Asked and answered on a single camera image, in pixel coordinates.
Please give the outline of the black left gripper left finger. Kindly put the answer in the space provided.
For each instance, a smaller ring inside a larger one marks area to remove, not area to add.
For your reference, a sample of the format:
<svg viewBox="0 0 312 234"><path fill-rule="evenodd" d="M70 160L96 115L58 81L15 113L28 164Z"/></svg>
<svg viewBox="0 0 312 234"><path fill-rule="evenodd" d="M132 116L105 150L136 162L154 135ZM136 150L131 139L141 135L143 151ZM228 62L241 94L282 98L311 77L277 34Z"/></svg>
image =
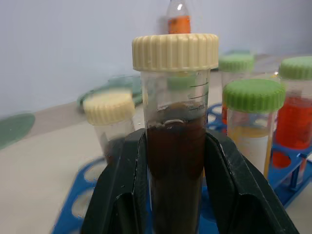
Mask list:
<svg viewBox="0 0 312 234"><path fill-rule="evenodd" d="M109 162L98 178L82 234L142 234L148 198L145 130L109 144Z"/></svg>

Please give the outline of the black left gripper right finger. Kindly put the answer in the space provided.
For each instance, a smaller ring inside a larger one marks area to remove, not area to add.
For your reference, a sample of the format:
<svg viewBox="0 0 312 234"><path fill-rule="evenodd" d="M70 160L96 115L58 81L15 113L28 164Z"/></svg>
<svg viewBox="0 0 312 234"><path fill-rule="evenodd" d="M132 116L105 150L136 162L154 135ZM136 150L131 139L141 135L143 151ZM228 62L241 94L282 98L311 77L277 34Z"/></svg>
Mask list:
<svg viewBox="0 0 312 234"><path fill-rule="evenodd" d="M204 170L221 234L296 234L262 173L219 132L206 132Z"/></svg>

